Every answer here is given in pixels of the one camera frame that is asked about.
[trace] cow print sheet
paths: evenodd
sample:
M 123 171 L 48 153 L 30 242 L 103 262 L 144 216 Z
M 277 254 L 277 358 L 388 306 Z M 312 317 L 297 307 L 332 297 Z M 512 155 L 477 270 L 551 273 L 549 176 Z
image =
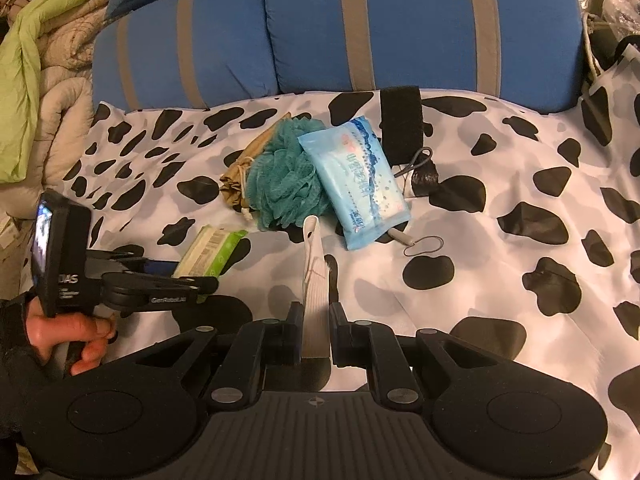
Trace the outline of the cow print sheet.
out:
M 640 470 L 638 54 L 630 47 L 561 114 L 460 91 L 422 91 L 422 104 L 440 185 L 428 198 L 409 199 L 412 220 L 401 228 L 415 238 L 438 235 L 444 248 L 405 257 L 383 237 L 347 252 L 335 219 L 324 218 L 332 300 L 352 320 L 378 320 L 405 335 L 434 327 L 580 386 L 609 421 L 593 473 L 633 479 Z M 93 209 L 92 248 L 178 260 L 205 224 L 250 231 L 217 296 L 190 311 L 123 320 L 111 358 L 199 324 L 232 331 L 251 318 L 283 318 L 301 298 L 302 230 L 258 232 L 219 197 L 219 176 L 286 112 L 327 126 L 356 115 L 380 124 L 376 92 L 129 114 L 100 105 L 85 154 L 62 185 Z M 332 372 L 327 388 L 363 382 L 361 370 L 346 368 Z

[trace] fingernail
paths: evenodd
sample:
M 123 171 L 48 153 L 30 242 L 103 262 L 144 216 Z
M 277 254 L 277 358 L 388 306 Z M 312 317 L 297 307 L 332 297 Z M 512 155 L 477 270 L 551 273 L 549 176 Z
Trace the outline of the fingernail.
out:
M 104 337 L 111 332 L 111 323 L 108 319 L 96 319 L 95 327 L 97 329 L 98 336 Z

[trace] gray strap on cushion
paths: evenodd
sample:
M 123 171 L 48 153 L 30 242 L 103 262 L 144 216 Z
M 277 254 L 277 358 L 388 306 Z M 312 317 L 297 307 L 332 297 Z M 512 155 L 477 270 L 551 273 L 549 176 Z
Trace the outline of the gray strap on cushion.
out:
M 178 69 L 182 88 L 194 108 L 206 108 L 193 65 L 193 0 L 178 0 L 176 10 Z
M 373 77 L 367 0 L 340 0 L 340 2 L 351 87 L 354 91 L 374 90 L 376 82 Z
M 476 22 L 476 90 L 482 94 L 500 95 L 500 17 L 498 0 L 471 0 Z
M 120 72 L 120 83 L 124 92 L 124 99 L 127 101 L 130 110 L 142 108 L 136 96 L 136 88 L 133 85 L 131 76 L 131 65 L 129 62 L 129 42 L 127 41 L 127 27 L 129 26 L 129 16 L 124 16 L 118 20 L 116 28 L 116 56 L 118 59 L 118 71 Z

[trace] wet wipes pack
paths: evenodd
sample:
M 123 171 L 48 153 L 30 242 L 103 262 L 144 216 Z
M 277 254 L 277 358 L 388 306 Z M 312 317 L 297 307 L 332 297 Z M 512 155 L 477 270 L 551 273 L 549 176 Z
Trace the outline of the wet wipes pack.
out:
M 349 250 L 411 219 L 402 192 L 364 117 L 298 137 L 342 224 Z

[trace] black sleeve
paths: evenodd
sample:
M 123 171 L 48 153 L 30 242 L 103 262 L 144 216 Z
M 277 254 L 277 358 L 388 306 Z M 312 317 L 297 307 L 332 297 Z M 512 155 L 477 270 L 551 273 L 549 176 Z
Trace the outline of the black sleeve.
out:
M 15 300 L 0 300 L 0 440 L 11 438 L 22 427 L 25 405 L 49 379 L 27 339 L 27 292 Z

